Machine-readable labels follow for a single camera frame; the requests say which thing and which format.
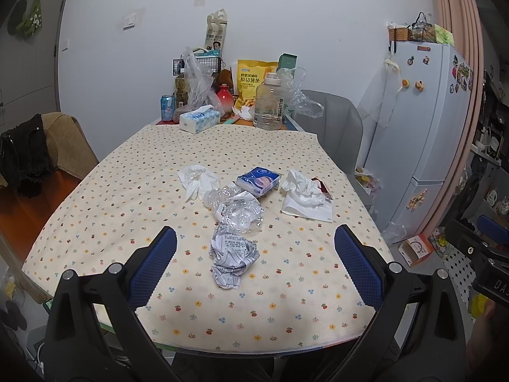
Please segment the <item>curtain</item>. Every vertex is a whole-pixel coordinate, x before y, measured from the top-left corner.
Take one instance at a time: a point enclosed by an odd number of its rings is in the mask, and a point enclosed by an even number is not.
[[[484,51],[479,12],[475,0],[436,0],[437,24],[452,32],[456,50],[474,73],[470,103],[460,144],[445,182],[419,227],[429,236],[445,214],[447,204],[465,167],[479,117],[484,81]]]

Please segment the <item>tablecloth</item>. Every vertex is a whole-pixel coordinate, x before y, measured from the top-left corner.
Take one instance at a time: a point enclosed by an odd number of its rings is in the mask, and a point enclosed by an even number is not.
[[[334,197],[333,222],[282,214],[282,191],[269,192],[260,199],[263,231],[250,237],[260,257],[239,289],[221,289],[208,254],[217,222],[201,201],[184,201],[177,177],[192,164],[218,174],[223,186],[256,166],[318,177]],[[334,249],[335,229],[343,223],[392,261],[370,215],[314,134],[218,125],[194,135],[177,126],[146,126],[64,200],[24,271],[54,295],[64,270],[103,272],[169,225],[177,232],[177,252],[147,306],[136,310],[155,342],[227,353],[308,350],[358,337],[374,314]],[[104,307],[96,311],[110,325]]]

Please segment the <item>can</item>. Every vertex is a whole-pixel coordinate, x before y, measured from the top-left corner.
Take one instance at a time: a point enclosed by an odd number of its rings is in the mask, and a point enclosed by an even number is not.
[[[175,112],[175,95],[161,96],[161,120],[172,121]]]

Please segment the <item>tissue pack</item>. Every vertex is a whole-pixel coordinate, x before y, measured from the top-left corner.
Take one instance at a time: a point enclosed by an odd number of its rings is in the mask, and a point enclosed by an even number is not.
[[[205,110],[203,108],[205,108],[205,106],[181,114],[179,122],[180,129],[186,132],[198,133],[205,129],[212,128],[220,122],[221,114],[217,110],[211,109],[211,105]]]
[[[281,175],[257,166],[251,172],[237,177],[235,183],[254,196],[263,196],[273,188],[279,187]]]

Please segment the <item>refrigerator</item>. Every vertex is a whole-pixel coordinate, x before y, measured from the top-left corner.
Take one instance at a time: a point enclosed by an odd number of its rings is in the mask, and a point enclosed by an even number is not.
[[[380,118],[365,168],[381,189],[373,200],[380,231],[418,233],[449,172],[467,116],[473,83],[469,65],[450,45],[398,42]],[[409,87],[394,93],[394,81]],[[422,90],[416,88],[422,83]]]

